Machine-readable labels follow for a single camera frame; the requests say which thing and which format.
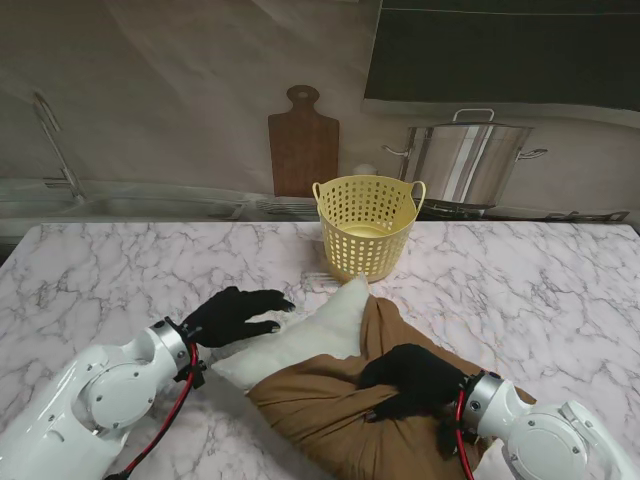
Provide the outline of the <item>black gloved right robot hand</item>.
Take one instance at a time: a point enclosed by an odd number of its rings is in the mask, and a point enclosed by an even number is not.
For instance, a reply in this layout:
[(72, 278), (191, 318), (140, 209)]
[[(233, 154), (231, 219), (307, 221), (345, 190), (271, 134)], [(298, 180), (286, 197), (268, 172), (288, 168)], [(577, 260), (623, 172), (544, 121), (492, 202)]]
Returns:
[(357, 388), (388, 385), (397, 393), (372, 407), (365, 420), (401, 420), (413, 416), (440, 416), (457, 398), (466, 375), (429, 350), (415, 344), (393, 347), (369, 362)]

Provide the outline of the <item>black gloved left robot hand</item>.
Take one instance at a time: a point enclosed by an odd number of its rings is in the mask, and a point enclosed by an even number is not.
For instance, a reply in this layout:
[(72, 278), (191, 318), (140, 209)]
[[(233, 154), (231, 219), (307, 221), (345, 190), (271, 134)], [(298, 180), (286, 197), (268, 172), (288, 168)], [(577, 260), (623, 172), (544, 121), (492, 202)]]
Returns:
[(221, 348), (237, 341), (276, 333), (273, 320), (251, 323), (268, 312), (291, 312), (295, 305), (278, 290), (242, 291), (228, 287), (199, 306), (180, 324), (187, 338), (206, 348)]

